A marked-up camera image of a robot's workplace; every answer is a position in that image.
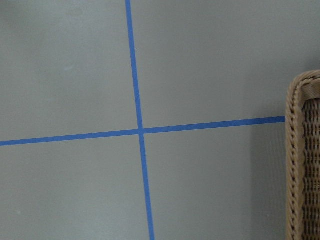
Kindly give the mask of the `brown wicker basket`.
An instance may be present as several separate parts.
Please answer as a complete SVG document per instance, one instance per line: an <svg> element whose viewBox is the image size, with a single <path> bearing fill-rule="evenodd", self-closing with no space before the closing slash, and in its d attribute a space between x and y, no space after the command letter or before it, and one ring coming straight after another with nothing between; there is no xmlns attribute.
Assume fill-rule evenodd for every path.
<svg viewBox="0 0 320 240"><path fill-rule="evenodd" d="M290 84L285 109L287 240L320 238L320 72Z"/></svg>

